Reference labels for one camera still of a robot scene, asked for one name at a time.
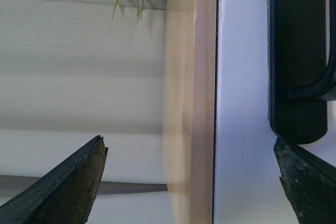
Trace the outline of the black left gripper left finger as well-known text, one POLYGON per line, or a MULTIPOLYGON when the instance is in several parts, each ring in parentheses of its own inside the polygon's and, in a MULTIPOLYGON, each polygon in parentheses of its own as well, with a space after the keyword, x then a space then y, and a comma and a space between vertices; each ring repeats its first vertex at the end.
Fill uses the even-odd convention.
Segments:
POLYGON ((1 206, 1 223, 86 223, 101 183, 108 148, 97 135, 1 206))

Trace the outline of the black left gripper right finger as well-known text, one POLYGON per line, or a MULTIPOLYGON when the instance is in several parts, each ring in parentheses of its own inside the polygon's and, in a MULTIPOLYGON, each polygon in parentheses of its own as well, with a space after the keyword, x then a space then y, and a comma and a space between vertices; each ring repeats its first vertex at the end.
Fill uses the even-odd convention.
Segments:
POLYGON ((274 153, 280 182, 299 223, 335 223, 335 167, 277 138, 274 153))

